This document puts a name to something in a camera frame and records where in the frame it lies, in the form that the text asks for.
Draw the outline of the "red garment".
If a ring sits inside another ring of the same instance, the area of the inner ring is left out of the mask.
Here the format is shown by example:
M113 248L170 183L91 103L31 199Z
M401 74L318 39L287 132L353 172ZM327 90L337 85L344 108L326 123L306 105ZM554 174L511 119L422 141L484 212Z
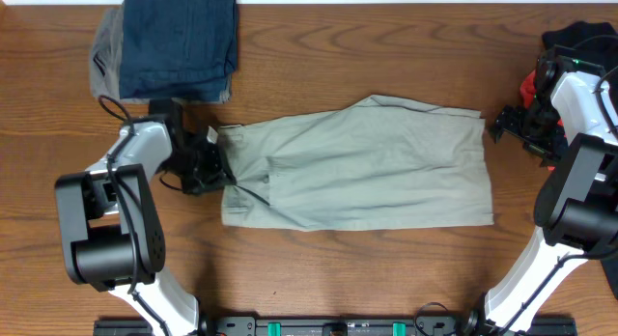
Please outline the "red garment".
M563 149L564 125L557 111L543 99L537 99L534 86L535 71L529 73L520 85L524 118L520 133L527 140L524 147L541 159L541 166L549 171L555 169Z

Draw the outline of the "khaki shorts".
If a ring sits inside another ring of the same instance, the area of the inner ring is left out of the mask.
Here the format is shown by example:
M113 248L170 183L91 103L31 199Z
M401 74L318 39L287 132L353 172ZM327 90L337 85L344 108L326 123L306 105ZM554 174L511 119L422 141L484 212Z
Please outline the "khaki shorts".
M476 110L372 95L339 110L224 126L228 226L372 231L493 222Z

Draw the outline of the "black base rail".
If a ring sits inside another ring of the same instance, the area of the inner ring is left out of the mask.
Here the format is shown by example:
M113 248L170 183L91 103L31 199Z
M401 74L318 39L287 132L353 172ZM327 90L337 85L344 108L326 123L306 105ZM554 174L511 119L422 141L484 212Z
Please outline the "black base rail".
M413 336L463 335L454 317L418 317L409 320L268 320L252 317L222 318L206 322L188 335L223 336ZM155 335L151 326L142 320L100 320L94 322L95 336ZM570 318L538 318L525 333L506 332L504 335L576 336L576 322Z

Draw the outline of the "folded grey trousers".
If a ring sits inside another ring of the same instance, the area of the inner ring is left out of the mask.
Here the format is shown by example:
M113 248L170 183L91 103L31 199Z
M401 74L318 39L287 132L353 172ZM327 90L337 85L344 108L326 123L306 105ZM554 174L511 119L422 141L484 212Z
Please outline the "folded grey trousers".
M90 91L94 98L101 95L130 104L148 104L150 99L164 99L169 96L154 98L120 98L120 65L123 48L124 4L105 11L96 31L89 52ZM223 104L231 97L231 75L216 80L223 80L223 85L215 85L221 90L207 93L206 99L171 97L181 104Z

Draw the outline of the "black t-shirt with print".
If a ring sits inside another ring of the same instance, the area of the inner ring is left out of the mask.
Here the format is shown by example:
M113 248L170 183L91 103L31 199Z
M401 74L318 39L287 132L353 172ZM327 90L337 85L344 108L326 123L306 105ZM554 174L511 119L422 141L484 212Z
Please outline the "black t-shirt with print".
M565 29L547 32L543 35L545 50L561 45L578 50L599 53L604 59L604 68L610 72L609 97L617 111L614 102L617 93L617 33L608 23L577 22ZM551 105L548 99L544 102Z

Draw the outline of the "folded dark blue jeans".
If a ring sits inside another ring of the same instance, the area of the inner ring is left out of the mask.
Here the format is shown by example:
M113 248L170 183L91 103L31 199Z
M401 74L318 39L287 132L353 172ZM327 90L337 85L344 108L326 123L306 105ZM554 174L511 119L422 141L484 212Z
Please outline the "folded dark blue jeans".
M124 1L120 98L223 103L237 68L237 0Z

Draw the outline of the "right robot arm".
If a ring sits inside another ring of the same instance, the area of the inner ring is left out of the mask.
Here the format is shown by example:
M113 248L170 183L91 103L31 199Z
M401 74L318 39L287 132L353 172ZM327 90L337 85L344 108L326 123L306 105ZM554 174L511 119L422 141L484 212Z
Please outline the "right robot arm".
M610 72L558 75L549 102L568 149L540 190L535 230L507 275L471 312L464 335L523 335L562 281L589 261L617 256L617 111Z

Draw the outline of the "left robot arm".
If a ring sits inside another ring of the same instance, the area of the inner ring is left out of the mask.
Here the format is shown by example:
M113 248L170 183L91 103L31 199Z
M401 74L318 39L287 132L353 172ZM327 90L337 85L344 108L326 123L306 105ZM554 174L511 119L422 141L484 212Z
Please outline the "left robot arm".
M218 134L183 129L176 119L126 121L109 151L85 171L54 185L69 278L130 305L153 335L213 335L200 302L166 267L166 243L150 181L180 177L181 191L199 195L230 176Z

